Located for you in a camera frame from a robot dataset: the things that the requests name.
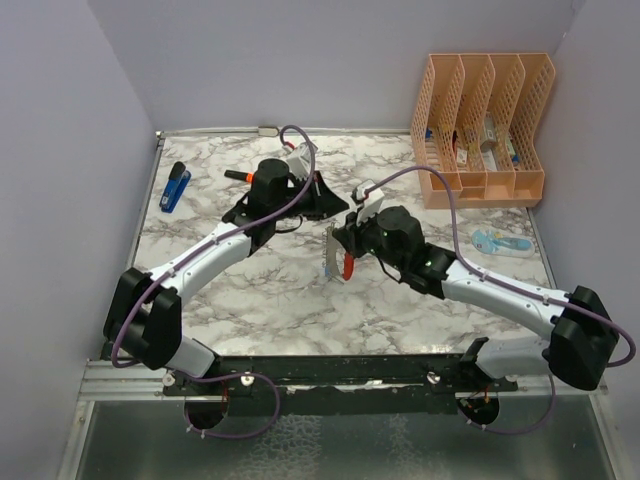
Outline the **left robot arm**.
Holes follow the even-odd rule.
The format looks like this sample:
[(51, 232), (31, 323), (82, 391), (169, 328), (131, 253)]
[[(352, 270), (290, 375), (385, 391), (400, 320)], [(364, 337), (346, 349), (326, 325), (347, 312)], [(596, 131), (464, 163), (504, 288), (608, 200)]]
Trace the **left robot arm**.
[(220, 385), (217, 355), (182, 333), (182, 310), (203, 287), (249, 258), (278, 234), (281, 220), (323, 221), (346, 211), (317, 170), (295, 175), (291, 162), (268, 158), (252, 172), (227, 170), (225, 177), (249, 184), (248, 192), (216, 228), (177, 258), (148, 272), (125, 271), (116, 286), (103, 334), (118, 368), (141, 363), (186, 374), (195, 392)]

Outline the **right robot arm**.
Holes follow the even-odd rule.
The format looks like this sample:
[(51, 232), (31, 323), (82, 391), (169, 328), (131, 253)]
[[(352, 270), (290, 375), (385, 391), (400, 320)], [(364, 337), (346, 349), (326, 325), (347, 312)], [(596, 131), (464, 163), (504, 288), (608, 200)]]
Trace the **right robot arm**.
[(352, 258), (374, 256), (398, 282), (439, 299), (470, 304), (531, 331), (508, 341), (478, 340), (459, 367), (461, 383), (481, 391), (509, 375), (550, 373), (585, 391), (599, 385), (619, 340), (599, 296), (535, 287), (494, 274), (425, 240), (420, 222), (403, 207), (389, 207), (367, 220), (354, 212), (333, 238)]

